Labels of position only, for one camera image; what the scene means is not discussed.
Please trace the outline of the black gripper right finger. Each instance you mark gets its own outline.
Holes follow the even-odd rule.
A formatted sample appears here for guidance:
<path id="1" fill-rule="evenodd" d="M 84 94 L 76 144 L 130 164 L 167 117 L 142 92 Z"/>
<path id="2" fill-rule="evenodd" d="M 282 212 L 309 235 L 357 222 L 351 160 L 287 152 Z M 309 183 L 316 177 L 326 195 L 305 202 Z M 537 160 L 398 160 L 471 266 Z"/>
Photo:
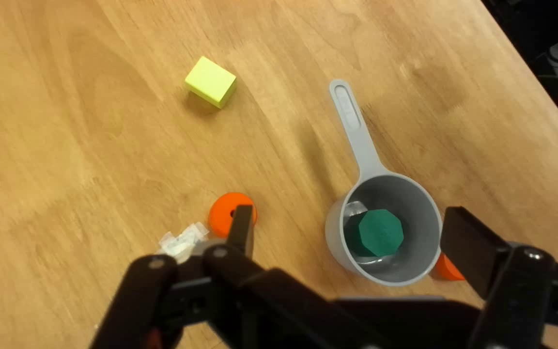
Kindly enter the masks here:
<path id="1" fill-rule="evenodd" d="M 466 208 L 448 208 L 442 253 L 485 301 L 473 349 L 541 349 L 558 326 L 558 260 L 543 249 L 506 243 Z"/>

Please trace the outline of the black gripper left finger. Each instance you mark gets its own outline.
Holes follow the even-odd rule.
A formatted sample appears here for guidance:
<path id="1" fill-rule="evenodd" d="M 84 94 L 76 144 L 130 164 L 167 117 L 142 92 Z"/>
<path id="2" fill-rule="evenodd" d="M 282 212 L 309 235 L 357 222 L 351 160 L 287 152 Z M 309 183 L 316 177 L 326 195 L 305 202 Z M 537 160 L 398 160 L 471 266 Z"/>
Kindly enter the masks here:
<path id="1" fill-rule="evenodd" d="M 229 239 L 189 262 L 167 255 L 134 260 L 92 349 L 175 349 L 200 322 L 231 349 L 330 349 L 328 303 L 251 259 L 252 214 L 239 206 Z"/>

